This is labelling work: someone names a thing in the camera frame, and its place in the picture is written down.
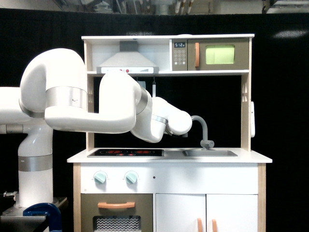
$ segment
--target white cabinet door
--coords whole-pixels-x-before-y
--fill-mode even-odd
[[[207,232],[257,232],[257,195],[207,194]]]
[[[205,194],[156,194],[157,232],[206,232]]]

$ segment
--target sink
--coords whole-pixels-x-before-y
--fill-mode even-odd
[[[186,150],[183,151],[185,156],[191,157],[237,157],[234,152],[223,150]]]

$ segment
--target orange handle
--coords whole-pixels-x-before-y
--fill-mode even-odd
[[[98,207],[101,209],[126,209],[126,208],[134,208],[135,202],[127,202],[124,204],[107,204],[106,202],[100,202]]]
[[[199,43],[195,43],[195,67],[199,66]]]
[[[217,232],[217,221],[216,221],[216,219],[212,220],[212,231]]]
[[[197,227],[198,227],[198,232],[203,232],[202,219],[200,218],[197,219]]]

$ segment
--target green screen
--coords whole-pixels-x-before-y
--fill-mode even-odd
[[[206,46],[206,64],[234,64],[234,45]]]

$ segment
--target oven window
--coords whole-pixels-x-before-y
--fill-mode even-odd
[[[234,45],[206,46],[206,64],[234,64]]]
[[[141,232],[140,216],[94,216],[94,232]]]

